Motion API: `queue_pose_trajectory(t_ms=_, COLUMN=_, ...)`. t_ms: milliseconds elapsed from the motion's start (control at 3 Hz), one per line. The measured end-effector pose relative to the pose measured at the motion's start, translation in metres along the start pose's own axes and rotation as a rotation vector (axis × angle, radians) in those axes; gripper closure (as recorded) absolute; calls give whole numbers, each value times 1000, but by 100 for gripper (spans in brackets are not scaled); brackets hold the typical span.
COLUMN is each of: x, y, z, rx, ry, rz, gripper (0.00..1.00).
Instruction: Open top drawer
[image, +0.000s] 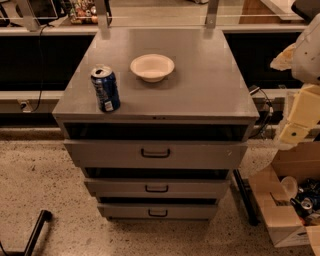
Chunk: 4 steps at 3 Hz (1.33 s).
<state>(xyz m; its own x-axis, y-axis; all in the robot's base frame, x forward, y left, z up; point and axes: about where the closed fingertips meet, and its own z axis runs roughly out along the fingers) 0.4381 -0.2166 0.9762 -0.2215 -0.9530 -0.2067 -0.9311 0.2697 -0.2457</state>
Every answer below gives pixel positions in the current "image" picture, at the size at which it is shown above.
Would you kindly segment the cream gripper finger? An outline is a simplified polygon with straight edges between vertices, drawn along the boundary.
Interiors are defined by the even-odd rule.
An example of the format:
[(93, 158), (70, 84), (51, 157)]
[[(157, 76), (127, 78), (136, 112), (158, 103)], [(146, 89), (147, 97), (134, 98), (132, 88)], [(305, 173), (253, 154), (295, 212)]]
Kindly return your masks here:
[(287, 46), (281, 53), (279, 53), (270, 63), (270, 67), (275, 70), (284, 71), (292, 68), (293, 53), (296, 44), (293, 43)]
[(309, 134), (309, 129), (295, 123), (285, 123), (280, 127), (279, 141), (283, 144), (297, 145)]

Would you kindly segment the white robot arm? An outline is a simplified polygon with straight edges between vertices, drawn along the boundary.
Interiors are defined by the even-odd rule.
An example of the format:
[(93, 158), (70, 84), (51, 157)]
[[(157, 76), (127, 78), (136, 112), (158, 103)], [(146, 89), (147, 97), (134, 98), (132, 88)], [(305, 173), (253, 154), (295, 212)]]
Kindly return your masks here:
[(303, 141), (320, 121), (320, 14), (295, 43), (271, 61), (270, 67), (280, 71), (290, 69), (292, 77), (303, 83), (275, 139), (279, 149), (287, 150)]

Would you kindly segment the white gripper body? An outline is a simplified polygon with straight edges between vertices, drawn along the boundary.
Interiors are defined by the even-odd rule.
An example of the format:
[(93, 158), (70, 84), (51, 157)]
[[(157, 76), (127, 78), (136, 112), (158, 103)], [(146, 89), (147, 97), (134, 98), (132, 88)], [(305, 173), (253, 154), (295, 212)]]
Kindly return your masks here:
[(287, 120), (304, 128), (314, 128), (318, 124), (320, 121), (320, 86), (303, 85), (294, 95)]

